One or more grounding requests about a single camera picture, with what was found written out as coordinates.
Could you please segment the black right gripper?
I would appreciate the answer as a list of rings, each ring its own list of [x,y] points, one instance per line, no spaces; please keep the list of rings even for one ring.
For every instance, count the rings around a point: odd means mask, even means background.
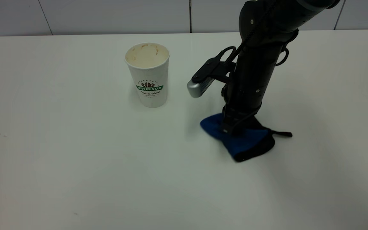
[[[222,111],[222,131],[232,134],[234,118],[242,118],[235,124],[235,130],[243,130],[258,113],[267,90],[275,64],[278,60],[276,46],[257,48],[244,47],[238,55],[231,83],[227,86],[225,109]]]

